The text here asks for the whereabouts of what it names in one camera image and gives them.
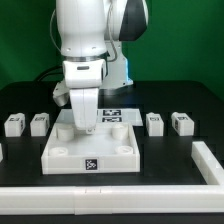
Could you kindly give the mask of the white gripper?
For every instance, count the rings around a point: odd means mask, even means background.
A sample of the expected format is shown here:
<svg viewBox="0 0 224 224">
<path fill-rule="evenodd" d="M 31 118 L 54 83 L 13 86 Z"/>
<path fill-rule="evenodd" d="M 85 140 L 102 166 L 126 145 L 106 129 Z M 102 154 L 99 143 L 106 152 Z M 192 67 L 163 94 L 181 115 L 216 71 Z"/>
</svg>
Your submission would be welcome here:
<svg viewBox="0 0 224 224">
<path fill-rule="evenodd" d="M 106 74 L 106 62 L 63 62 L 65 84 L 69 89 L 74 123 L 87 134 L 96 131 L 99 88 Z"/>
</svg>

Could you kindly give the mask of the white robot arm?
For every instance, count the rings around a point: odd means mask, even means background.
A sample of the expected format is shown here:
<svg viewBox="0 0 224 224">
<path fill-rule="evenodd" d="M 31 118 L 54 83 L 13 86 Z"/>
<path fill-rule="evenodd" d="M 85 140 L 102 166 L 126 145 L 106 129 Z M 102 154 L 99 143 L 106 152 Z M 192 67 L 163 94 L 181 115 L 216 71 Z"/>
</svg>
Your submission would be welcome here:
<svg viewBox="0 0 224 224">
<path fill-rule="evenodd" d="M 74 122 L 87 133 L 97 122 L 98 94 L 133 84 L 124 41 L 137 40 L 147 29 L 145 0 L 56 0 L 65 86 Z"/>
</svg>

